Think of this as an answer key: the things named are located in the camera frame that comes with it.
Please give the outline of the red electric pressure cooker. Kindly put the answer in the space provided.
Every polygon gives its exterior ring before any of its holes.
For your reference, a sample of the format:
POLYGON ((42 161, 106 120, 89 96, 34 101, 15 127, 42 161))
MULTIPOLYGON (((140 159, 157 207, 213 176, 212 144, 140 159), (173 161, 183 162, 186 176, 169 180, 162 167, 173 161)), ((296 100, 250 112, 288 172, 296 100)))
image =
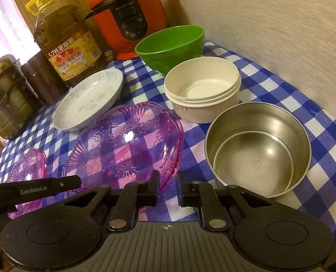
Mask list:
POLYGON ((137 58, 136 45, 167 28, 161 0, 89 0, 90 13, 118 60, 137 58))

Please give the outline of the stainless steel steamer pot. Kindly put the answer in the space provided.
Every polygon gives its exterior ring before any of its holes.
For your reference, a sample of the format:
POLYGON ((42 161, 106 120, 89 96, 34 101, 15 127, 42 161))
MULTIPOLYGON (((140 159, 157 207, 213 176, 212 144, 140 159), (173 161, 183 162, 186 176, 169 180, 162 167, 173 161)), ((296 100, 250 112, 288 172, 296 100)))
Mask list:
POLYGON ((15 139, 38 114, 42 103, 11 54, 0 57, 0 136, 15 139))

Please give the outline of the blue white checkered tablecloth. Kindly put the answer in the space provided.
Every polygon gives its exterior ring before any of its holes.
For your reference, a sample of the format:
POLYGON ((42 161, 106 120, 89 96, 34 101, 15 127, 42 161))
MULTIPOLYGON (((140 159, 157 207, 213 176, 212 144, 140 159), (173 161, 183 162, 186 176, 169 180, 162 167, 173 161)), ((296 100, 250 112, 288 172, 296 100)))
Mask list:
MULTIPOLYGON (((329 226, 336 242, 336 119, 301 91, 240 54, 206 41, 203 56, 219 56, 236 65, 242 77, 240 102, 272 103, 290 111, 304 125, 312 146, 310 169, 299 186, 276 200, 320 218, 329 226)), ((173 108, 164 94, 164 77, 139 58, 112 61, 107 68, 120 69, 124 75, 116 106, 148 100, 165 108, 173 108)), ((6 182, 14 164, 32 148, 44 151, 47 177, 61 176, 79 131, 60 131, 54 127, 52 115, 57 106, 42 109, 18 138, 5 142, 0 156, 0 183, 6 182)), ((189 181, 206 180, 213 183, 213 174, 204 155, 204 135, 208 125, 181 123, 184 145, 180 171, 189 181)), ((192 221, 197 220, 197 212, 193 208, 180 208, 173 181, 160 197, 159 205, 140 214, 139 220, 192 221)))

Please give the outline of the white plastic bowl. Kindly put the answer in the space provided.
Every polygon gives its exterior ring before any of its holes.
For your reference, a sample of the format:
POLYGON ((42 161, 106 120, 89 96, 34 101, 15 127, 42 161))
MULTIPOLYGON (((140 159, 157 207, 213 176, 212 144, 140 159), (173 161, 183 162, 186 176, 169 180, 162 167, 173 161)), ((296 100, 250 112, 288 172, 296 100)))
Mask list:
POLYGON ((239 103, 242 79, 225 58, 202 56, 184 61, 165 76, 164 92, 175 113, 195 124, 209 124, 239 103))

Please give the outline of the white ceramic plate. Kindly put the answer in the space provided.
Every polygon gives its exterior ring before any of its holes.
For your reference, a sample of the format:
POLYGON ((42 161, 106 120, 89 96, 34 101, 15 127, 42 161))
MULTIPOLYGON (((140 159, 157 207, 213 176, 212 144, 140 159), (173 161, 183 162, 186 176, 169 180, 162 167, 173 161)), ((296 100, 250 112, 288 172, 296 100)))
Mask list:
POLYGON ((98 71, 81 81, 61 100, 53 114, 54 127, 75 131, 90 125, 117 101, 123 86, 122 71, 98 71))

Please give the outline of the stainless steel bowl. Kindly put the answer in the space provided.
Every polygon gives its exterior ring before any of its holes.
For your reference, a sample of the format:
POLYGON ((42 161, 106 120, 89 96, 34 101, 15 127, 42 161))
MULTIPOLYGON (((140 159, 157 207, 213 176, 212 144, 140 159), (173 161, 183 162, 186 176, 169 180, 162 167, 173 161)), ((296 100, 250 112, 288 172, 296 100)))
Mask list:
POLYGON ((267 198, 293 190, 306 176, 311 157, 301 122, 267 102, 225 110, 205 136, 205 158, 218 184, 237 185, 267 198))

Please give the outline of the purple plastic plate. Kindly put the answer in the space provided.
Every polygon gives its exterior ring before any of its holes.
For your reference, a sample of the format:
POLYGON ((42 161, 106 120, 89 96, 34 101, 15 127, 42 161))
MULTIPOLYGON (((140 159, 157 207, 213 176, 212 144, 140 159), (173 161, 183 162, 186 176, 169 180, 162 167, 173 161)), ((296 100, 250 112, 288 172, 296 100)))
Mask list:
MULTIPOLYGON (((30 149, 13 165, 12 172, 6 183, 19 182, 25 180, 43 179, 47 177, 47 159, 44 151, 39 149, 30 149)), ((35 200, 16 205, 17 210, 9 213, 11 219, 15 219, 23 214, 37 210, 42 200, 35 200)))
POLYGON ((100 184, 121 189, 145 182, 157 171, 163 195, 178 172, 183 141, 181 122, 161 105, 117 106, 80 132, 62 175, 79 176, 81 192, 100 184))

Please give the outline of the large cooking oil bottle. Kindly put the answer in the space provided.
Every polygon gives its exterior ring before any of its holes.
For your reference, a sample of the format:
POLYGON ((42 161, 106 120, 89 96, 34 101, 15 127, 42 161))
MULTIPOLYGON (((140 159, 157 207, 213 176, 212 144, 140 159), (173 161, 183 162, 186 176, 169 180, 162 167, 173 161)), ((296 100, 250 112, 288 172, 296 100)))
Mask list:
POLYGON ((36 16, 34 41, 68 87, 105 69, 106 58, 77 6, 60 0, 30 0, 25 7, 36 16))

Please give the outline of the green plastic bowl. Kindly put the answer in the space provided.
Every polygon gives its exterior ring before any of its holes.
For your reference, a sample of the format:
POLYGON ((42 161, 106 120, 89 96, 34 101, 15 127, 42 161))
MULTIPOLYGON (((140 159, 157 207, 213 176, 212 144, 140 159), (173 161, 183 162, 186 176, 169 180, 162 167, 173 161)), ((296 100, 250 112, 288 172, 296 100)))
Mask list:
POLYGON ((169 27, 144 38, 135 52, 151 69, 166 75, 176 65, 200 57, 204 38, 205 29, 196 25, 169 27))

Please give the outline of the brown cylindrical canister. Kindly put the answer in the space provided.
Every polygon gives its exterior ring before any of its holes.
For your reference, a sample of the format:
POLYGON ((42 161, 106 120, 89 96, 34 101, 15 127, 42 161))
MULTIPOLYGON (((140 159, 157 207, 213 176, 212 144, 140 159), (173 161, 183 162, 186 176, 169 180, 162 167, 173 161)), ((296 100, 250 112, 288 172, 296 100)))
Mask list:
POLYGON ((66 84, 42 51, 23 64, 21 71, 34 92, 47 106, 58 102, 68 91, 66 84))

